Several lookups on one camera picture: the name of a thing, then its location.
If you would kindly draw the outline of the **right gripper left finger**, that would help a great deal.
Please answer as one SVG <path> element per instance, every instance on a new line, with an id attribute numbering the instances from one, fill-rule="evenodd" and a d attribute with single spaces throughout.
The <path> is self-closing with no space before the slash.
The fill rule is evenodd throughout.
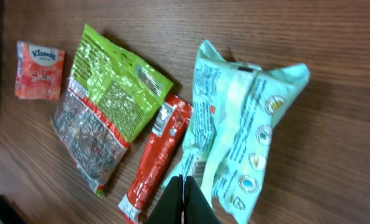
<path id="1" fill-rule="evenodd" d="M 145 224 L 181 224 L 182 213 L 183 177 L 179 175 L 171 178 Z"/>

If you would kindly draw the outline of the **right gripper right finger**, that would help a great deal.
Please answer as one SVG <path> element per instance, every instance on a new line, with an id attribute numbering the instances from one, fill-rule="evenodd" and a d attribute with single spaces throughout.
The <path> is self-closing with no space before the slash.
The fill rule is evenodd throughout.
<path id="1" fill-rule="evenodd" d="M 221 224 L 196 180 L 187 176 L 183 190 L 185 224 Z"/>

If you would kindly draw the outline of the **red stick sachet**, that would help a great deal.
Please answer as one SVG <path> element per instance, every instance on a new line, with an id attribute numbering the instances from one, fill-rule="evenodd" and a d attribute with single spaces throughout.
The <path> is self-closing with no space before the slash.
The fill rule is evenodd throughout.
<path id="1" fill-rule="evenodd" d="M 139 222 L 142 209 L 164 176 L 187 130 L 192 112 L 192 106 L 173 93 L 168 94 L 160 107 L 136 177 L 118 204 L 128 223 Z"/>

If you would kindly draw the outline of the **teal white wipes packet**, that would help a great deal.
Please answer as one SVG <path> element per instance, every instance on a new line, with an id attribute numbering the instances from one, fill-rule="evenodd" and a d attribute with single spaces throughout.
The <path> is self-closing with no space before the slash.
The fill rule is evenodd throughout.
<path id="1" fill-rule="evenodd" d="M 228 62 L 205 40 L 192 88 L 183 155 L 171 176 L 191 176 L 208 202 L 247 223 L 262 191 L 273 130 L 306 87 L 304 63 L 262 70 Z"/>

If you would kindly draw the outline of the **green gummy candy bag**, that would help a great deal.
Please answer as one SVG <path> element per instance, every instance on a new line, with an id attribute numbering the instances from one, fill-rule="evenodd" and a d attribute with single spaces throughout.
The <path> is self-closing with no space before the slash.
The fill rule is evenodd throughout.
<path id="1" fill-rule="evenodd" d="M 116 166 L 172 86 L 141 57 L 85 25 L 51 122 L 95 195 L 104 196 Z"/>

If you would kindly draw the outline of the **small red orange box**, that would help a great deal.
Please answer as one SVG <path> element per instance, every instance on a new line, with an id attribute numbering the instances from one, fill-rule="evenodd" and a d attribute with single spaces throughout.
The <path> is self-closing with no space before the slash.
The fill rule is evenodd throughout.
<path id="1" fill-rule="evenodd" d="M 24 100 L 58 100 L 62 89 L 65 51 L 17 42 L 15 95 Z"/>

